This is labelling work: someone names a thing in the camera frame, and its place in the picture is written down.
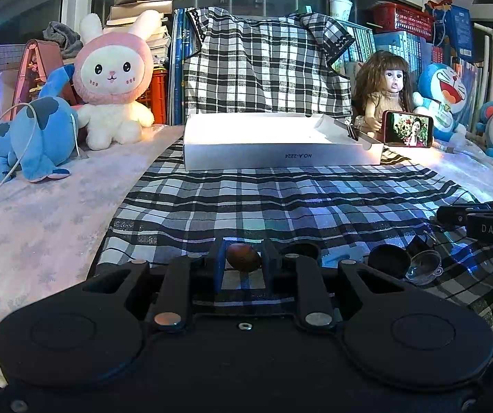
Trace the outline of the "brown walnut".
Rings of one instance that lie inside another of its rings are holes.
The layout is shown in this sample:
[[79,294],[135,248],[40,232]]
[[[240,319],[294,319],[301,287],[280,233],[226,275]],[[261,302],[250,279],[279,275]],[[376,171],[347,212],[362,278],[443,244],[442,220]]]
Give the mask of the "brown walnut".
[[236,242],[228,246],[226,251],[228,264],[241,272],[253,272],[260,268],[261,257],[249,244]]

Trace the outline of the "black round cap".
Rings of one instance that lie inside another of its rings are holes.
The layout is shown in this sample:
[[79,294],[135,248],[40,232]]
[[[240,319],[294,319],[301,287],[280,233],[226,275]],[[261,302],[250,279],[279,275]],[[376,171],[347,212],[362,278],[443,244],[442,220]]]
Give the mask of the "black round cap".
[[402,280],[411,265],[411,258],[399,246],[380,244],[369,253],[367,265],[388,276]]
[[287,244],[280,250],[280,255],[307,256],[319,263],[321,251],[318,245],[313,242],[292,242],[290,244]]

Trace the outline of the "light blue plastic lid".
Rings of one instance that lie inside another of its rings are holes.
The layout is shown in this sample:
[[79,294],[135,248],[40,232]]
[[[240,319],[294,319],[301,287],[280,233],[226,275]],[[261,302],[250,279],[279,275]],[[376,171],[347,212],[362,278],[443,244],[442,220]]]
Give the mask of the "light blue plastic lid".
[[322,257],[322,267],[337,268],[355,264],[365,264],[369,253],[361,248],[337,249]]

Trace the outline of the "black white plaid cloth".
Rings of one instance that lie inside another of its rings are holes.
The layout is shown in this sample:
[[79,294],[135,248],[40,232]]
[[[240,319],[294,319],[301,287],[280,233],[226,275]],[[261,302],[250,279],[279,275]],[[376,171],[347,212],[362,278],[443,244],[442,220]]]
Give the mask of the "black white plaid cloth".
[[493,330],[493,245],[435,217],[442,206],[473,201],[459,184],[394,152],[380,166],[189,172],[176,141],[124,198],[97,259],[165,264],[203,255],[219,238],[278,248],[313,242],[322,257],[419,238],[442,257],[443,274],[428,291],[473,310]]

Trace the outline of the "red smartphone playing video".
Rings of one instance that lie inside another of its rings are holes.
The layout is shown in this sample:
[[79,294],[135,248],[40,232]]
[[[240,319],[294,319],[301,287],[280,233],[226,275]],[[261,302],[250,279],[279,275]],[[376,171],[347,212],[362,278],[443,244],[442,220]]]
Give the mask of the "red smartphone playing video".
[[433,142],[433,118],[399,111],[383,114],[383,142],[386,146],[430,148]]

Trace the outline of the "blue Doraemon plush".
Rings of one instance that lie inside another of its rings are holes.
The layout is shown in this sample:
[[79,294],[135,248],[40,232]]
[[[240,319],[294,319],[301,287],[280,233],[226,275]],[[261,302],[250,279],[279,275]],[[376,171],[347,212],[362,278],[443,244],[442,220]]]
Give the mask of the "blue Doraemon plush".
[[466,127],[455,120],[466,105],[467,90],[460,76],[443,63],[431,63],[421,73],[413,93],[413,113],[433,118],[433,136],[443,143],[463,140]]

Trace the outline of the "white cardboard box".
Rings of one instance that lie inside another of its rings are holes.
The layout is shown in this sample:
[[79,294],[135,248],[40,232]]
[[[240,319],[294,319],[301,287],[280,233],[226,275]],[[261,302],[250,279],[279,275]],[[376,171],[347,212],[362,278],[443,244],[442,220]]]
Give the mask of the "white cardboard box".
[[323,114],[193,114],[184,133],[188,171],[378,165],[383,149]]

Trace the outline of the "brown haired doll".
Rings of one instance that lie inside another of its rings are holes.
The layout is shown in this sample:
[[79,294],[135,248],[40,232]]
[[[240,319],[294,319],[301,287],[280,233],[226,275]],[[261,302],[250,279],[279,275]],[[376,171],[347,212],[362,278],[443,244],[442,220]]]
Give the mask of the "brown haired doll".
[[384,112],[413,111],[413,88],[406,60],[384,50],[372,54],[357,73],[352,105],[355,127],[382,141]]

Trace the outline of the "red crate behind bunny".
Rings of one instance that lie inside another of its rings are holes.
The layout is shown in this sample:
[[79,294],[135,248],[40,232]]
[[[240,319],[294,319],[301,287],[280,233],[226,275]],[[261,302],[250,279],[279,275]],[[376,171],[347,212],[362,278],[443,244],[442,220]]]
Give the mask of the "red crate behind bunny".
[[138,98],[140,104],[150,109],[156,124],[167,123],[168,71],[164,67],[153,70],[148,89]]

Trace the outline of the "blue gift box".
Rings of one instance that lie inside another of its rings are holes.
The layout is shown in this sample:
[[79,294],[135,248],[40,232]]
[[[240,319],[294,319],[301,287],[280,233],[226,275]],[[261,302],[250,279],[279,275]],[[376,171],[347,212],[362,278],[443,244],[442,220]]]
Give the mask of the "blue gift box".
[[456,56],[472,63],[474,50],[470,11],[454,5],[452,0],[429,0],[424,9],[433,18],[431,43],[436,47],[448,43]]

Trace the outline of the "blue spotted plush toy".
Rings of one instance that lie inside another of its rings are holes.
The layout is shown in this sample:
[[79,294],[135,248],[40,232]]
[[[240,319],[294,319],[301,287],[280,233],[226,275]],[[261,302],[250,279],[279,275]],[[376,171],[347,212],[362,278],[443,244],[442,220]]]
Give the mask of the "blue spotted plush toy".
[[72,64],[53,71],[37,99],[0,123],[0,182],[10,180],[16,170],[31,183],[70,175],[61,165],[77,146],[78,117],[60,92],[73,73]]

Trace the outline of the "plaid cloth over backrest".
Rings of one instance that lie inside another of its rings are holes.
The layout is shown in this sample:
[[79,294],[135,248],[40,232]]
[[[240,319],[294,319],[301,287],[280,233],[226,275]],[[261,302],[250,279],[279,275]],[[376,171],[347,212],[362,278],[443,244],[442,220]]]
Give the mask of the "plaid cloth over backrest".
[[189,9],[196,50],[183,68],[184,112],[349,117],[351,83],[333,64],[354,38],[320,13],[253,20]]

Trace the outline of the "pink white bunny plush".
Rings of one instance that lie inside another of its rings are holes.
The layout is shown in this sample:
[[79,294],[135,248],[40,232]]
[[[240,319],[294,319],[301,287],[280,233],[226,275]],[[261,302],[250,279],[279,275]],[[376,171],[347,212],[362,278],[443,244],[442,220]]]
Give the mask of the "pink white bunny plush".
[[154,61],[144,38],[108,33],[99,16],[90,13],[80,23],[83,47],[73,65],[73,87],[84,102],[77,109],[78,127],[86,129],[86,145],[104,150],[112,143],[141,141],[143,129],[155,120],[137,102],[149,87]]

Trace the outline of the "red plastic basket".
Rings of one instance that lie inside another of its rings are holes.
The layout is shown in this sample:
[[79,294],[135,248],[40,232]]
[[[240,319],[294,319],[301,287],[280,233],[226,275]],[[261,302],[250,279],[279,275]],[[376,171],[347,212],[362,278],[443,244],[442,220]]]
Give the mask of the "red plastic basket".
[[431,41],[434,19],[419,9],[391,2],[379,2],[371,8],[378,33],[405,31]]

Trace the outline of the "stack of books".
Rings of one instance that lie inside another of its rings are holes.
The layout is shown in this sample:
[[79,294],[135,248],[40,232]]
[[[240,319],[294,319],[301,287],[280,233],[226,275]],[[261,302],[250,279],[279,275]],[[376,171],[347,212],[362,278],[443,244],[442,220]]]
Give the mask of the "stack of books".
[[168,62],[171,44],[169,18],[175,3],[184,0],[115,0],[103,32],[131,33],[144,38],[155,66]]

